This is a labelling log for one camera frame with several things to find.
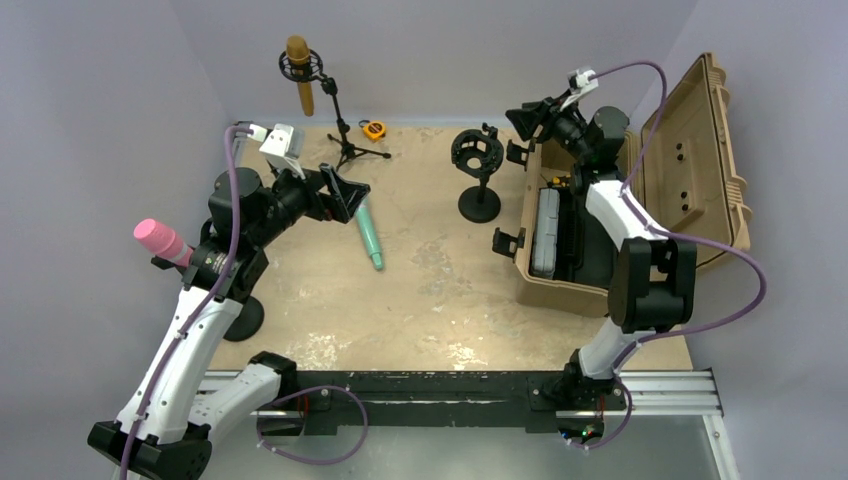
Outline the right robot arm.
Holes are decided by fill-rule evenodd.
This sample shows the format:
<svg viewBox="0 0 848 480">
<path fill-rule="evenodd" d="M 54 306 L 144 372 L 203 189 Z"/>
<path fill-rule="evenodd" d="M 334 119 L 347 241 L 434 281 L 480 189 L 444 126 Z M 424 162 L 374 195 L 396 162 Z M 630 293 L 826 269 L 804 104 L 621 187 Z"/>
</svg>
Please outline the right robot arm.
<svg viewBox="0 0 848 480">
<path fill-rule="evenodd" d="M 552 141 L 573 159 L 562 177 L 531 186 L 524 266 L 538 281 L 560 280 L 568 301 L 580 289 L 606 291 L 598 333 L 533 389 L 550 405 L 584 407 L 613 392 L 638 343 L 690 319 L 697 248 L 656 226 L 625 186 L 617 160 L 629 119 L 621 110 L 605 106 L 585 119 L 576 102 L 545 98 L 506 117 L 530 148 Z"/>
</svg>

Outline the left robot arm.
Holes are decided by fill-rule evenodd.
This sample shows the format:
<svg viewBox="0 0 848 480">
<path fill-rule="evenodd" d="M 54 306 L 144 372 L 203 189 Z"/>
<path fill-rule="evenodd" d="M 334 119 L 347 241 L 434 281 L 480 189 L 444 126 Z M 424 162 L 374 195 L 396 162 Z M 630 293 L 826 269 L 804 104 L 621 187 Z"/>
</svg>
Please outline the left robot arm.
<svg viewBox="0 0 848 480">
<path fill-rule="evenodd" d="M 209 197 L 199 244 L 180 269 L 182 288 L 166 335 L 126 406 L 94 424 L 87 442 L 122 479 L 197 479 L 214 445 L 254 410 L 308 405 L 296 363 L 262 352 L 205 400 L 197 391 L 219 343 L 236 323 L 247 334 L 263 323 L 252 291 L 268 266 L 266 247 L 299 219 L 351 221 L 369 185 L 321 165 L 280 171 L 270 186 L 250 168 L 222 173 Z"/>
</svg>

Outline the mint green microphone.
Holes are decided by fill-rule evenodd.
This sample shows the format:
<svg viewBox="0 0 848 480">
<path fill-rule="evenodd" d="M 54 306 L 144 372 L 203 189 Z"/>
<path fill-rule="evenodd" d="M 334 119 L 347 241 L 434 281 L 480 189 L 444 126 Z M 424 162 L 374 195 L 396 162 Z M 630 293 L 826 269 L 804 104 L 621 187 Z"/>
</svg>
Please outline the mint green microphone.
<svg viewBox="0 0 848 480">
<path fill-rule="evenodd" d="M 377 230 L 370 212 L 368 200 L 364 200 L 357 208 L 355 219 L 361 239 L 369 260 L 376 271 L 383 271 L 385 261 Z"/>
</svg>

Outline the pink microphone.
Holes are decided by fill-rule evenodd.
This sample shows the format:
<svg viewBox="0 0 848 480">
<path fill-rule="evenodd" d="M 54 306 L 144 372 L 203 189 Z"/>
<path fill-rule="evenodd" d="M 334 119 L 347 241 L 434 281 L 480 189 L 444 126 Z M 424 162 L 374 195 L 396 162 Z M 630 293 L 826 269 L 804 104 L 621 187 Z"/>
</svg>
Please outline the pink microphone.
<svg viewBox="0 0 848 480">
<path fill-rule="evenodd" d="M 170 226 L 147 218 L 133 230 L 134 238 L 154 256 L 178 267 L 187 267 L 193 248 Z"/>
</svg>

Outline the black round-base stand with shockmount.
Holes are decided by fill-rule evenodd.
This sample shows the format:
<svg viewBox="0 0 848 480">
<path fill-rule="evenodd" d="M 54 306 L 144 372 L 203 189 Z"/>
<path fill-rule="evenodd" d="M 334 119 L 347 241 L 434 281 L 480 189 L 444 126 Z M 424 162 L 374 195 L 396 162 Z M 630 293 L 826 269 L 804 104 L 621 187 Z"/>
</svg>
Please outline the black round-base stand with shockmount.
<svg viewBox="0 0 848 480">
<path fill-rule="evenodd" d="M 488 223 L 500 213 L 501 201 L 488 187 L 491 176 L 501 167 L 504 147 L 498 140 L 498 128 L 483 122 L 479 129 L 461 131 L 452 141 L 451 162 L 461 172 L 478 181 L 458 198 L 458 210 L 468 221 Z"/>
</svg>

